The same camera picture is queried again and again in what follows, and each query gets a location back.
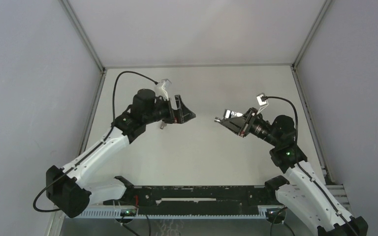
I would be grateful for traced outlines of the steel elbow pipe fitting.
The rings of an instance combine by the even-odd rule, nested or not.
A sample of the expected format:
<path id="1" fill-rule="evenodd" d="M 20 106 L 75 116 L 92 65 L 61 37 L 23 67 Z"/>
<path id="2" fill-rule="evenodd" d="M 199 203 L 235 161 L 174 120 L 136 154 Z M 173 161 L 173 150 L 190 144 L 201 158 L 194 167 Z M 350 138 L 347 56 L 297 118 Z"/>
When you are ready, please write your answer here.
<path id="1" fill-rule="evenodd" d="M 167 126 L 167 124 L 165 123 L 165 122 L 162 122 L 161 124 L 160 124 L 160 129 L 164 129 L 165 127 Z"/>

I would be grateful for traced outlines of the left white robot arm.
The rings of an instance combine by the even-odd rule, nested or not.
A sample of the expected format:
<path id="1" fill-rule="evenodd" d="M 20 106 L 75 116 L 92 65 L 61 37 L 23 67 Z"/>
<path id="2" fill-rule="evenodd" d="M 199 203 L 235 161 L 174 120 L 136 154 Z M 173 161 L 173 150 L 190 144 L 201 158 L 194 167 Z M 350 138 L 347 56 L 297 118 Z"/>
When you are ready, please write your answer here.
<path id="1" fill-rule="evenodd" d="M 89 180 L 105 162 L 143 134 L 147 125 L 158 121 L 183 124 L 196 117 L 180 95 L 175 96 L 175 102 L 177 108 L 173 109 L 169 98 L 157 96 L 151 89 L 140 89 L 97 143 L 64 166 L 46 171 L 46 197 L 70 218 L 79 216 L 89 205 L 107 200 L 130 204 L 134 191 L 120 180 L 99 184 L 89 184 Z"/>

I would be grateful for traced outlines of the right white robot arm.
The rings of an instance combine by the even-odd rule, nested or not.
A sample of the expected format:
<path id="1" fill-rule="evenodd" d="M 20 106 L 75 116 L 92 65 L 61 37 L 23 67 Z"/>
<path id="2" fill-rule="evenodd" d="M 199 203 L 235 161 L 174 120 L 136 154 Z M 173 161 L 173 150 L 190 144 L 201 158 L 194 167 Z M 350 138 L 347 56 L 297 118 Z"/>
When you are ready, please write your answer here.
<path id="1" fill-rule="evenodd" d="M 282 175 L 265 182 L 265 200 L 290 209 L 315 236 L 365 236 L 368 223 L 353 216 L 315 174 L 296 143 L 293 118 L 277 116 L 272 123 L 255 108 L 245 113 L 227 110 L 214 121 L 239 137 L 251 134 L 269 143 L 271 160 Z"/>

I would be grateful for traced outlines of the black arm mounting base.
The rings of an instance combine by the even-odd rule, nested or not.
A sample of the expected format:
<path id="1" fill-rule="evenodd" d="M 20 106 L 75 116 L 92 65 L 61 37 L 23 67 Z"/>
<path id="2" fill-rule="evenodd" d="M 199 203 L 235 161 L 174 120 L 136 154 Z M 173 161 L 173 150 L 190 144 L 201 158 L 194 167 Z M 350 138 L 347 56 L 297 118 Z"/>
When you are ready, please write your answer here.
<path id="1" fill-rule="evenodd" d="M 121 198 L 106 200 L 105 206 L 137 206 L 142 213 L 224 214 L 254 213 L 256 207 L 280 207 L 276 190 L 288 184 L 283 176 L 264 185 L 224 186 L 136 186 L 122 176 L 126 187 Z"/>

